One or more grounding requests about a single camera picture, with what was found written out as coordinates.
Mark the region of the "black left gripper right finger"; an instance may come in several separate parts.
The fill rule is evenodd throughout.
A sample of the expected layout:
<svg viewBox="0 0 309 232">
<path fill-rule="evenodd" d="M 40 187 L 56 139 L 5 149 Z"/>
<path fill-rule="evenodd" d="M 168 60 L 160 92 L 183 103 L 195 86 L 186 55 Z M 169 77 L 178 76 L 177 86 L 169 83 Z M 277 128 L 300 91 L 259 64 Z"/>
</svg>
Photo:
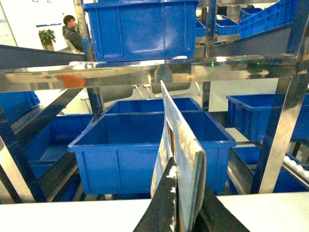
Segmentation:
<svg viewBox="0 0 309 232">
<path fill-rule="evenodd" d="M 249 230 L 205 186 L 202 208 L 194 224 L 195 232 L 249 232 Z"/>
</svg>

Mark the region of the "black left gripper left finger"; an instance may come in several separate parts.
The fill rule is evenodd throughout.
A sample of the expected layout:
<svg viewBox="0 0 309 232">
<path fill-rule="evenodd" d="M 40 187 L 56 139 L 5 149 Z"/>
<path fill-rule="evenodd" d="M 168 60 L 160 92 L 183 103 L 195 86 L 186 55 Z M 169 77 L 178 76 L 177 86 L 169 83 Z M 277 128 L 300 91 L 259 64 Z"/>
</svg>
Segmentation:
<svg viewBox="0 0 309 232">
<path fill-rule="evenodd" d="M 135 232 L 174 232 L 177 213 L 177 167 L 171 157 Z"/>
</svg>

